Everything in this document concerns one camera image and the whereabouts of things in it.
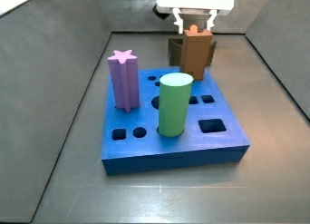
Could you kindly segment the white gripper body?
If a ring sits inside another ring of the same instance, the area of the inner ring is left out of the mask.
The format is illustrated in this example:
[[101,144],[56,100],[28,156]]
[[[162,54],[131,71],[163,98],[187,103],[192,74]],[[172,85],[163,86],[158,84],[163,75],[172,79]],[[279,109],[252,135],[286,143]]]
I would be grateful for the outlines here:
[[156,0],[152,11],[166,19],[178,8],[182,14],[206,15],[215,10],[219,15],[227,15],[234,8],[235,0]]

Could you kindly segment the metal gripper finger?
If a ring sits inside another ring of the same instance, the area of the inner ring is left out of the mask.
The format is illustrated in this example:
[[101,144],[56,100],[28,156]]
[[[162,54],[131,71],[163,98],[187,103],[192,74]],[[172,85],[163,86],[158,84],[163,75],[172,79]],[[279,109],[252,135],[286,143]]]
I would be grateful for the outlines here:
[[207,30],[211,31],[212,27],[214,27],[214,19],[218,15],[218,11],[216,10],[211,10],[210,11],[210,18],[206,22],[206,27],[207,27]]
[[183,29],[183,19],[180,17],[180,9],[175,7],[172,9],[172,14],[175,18],[174,25],[178,26],[178,33],[182,34],[184,29]]

